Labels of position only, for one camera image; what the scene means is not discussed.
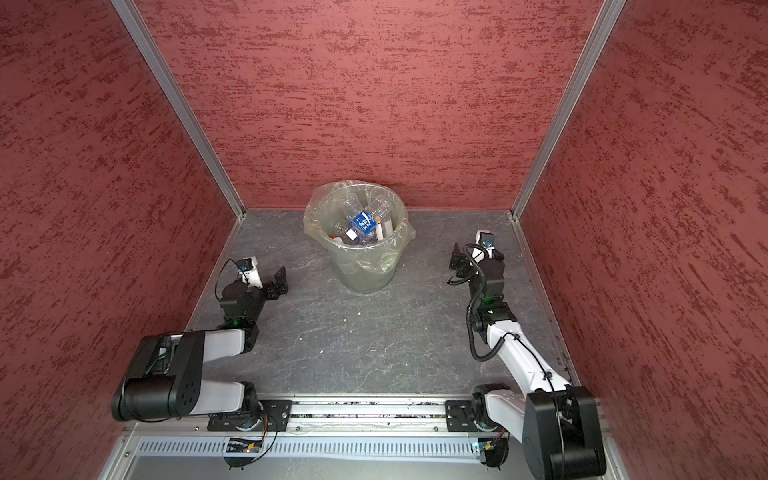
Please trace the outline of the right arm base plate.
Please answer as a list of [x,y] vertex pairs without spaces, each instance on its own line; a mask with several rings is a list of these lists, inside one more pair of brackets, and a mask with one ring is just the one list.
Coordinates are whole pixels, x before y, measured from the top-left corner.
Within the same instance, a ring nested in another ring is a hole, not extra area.
[[506,430],[519,437],[524,429],[525,402],[515,395],[486,395],[481,401],[445,402],[449,432],[499,433]]

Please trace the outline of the right aluminium corner post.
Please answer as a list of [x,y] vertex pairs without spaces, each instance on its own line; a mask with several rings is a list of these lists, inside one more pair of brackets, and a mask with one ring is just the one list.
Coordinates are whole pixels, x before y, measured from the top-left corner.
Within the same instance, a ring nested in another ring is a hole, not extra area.
[[534,190],[550,161],[555,147],[625,5],[625,0],[605,0],[602,3],[552,121],[534,158],[530,172],[511,209],[511,219],[513,222],[521,221]]

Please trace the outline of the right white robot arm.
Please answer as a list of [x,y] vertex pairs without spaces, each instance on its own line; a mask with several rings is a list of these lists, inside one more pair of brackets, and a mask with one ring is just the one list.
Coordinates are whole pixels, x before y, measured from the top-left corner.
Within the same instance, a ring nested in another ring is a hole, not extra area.
[[587,479],[607,471],[597,401],[575,386],[538,353],[504,299],[504,256],[490,233],[475,243],[455,245],[449,285],[466,284],[469,302],[465,326],[469,351],[480,363],[499,359],[516,384],[478,385],[470,417],[482,432],[495,433],[479,443],[483,464],[498,468],[511,441],[523,449],[536,479]]

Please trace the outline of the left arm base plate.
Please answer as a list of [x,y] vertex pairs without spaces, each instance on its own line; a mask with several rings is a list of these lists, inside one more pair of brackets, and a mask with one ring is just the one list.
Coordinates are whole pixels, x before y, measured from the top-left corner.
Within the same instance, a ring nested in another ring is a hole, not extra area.
[[293,401],[267,399],[260,401],[260,411],[253,415],[248,412],[212,414],[209,417],[209,432],[251,433],[275,431],[284,432],[290,420]]

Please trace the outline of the aluminium corner post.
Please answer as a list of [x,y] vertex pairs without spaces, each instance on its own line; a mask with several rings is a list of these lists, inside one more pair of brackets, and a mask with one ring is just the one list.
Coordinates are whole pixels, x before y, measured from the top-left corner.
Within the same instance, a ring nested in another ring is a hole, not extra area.
[[605,0],[602,3],[552,121],[534,158],[530,172],[511,209],[511,219],[513,222],[521,221],[534,190],[550,161],[555,147],[625,5],[625,0]]
[[112,0],[111,4],[139,49],[145,63],[161,87],[235,217],[238,220],[242,220],[247,213],[247,208],[207,138],[192,107],[184,96],[181,87],[174,78],[136,3],[129,0]]

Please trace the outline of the small blue label bottle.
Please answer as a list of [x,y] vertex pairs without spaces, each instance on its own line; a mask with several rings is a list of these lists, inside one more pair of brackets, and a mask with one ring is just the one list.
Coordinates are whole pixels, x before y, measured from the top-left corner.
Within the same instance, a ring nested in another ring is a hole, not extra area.
[[356,242],[355,232],[349,233],[349,224],[345,220],[339,220],[332,228],[330,238],[335,243],[354,245]]

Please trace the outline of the yellow label clear bottle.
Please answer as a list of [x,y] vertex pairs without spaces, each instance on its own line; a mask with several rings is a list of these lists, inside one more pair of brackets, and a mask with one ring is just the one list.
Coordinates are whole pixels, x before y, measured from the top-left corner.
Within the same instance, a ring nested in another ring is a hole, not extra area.
[[394,233],[395,227],[393,226],[392,217],[389,213],[378,218],[378,226],[379,229],[377,232],[379,233],[379,240],[386,240]]

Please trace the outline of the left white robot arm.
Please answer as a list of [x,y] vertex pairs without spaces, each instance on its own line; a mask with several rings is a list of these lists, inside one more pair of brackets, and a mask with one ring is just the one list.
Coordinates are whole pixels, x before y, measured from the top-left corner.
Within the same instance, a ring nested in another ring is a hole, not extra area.
[[235,266],[239,278],[218,297],[224,313],[221,325],[141,339],[111,401],[115,420],[160,423],[209,416],[228,421],[237,430],[250,430],[264,421],[264,407],[252,383],[203,378],[205,364],[253,350],[265,304],[289,291],[284,267],[264,281],[253,258]]

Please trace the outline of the left aluminium corner post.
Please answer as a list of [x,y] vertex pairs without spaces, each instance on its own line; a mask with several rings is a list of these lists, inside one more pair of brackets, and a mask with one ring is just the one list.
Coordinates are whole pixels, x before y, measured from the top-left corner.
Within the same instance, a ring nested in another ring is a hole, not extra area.
[[207,138],[192,107],[184,96],[181,87],[174,78],[136,3],[129,0],[112,0],[111,4],[139,49],[145,63],[161,87],[235,217],[238,220],[242,220],[247,213],[247,208]]

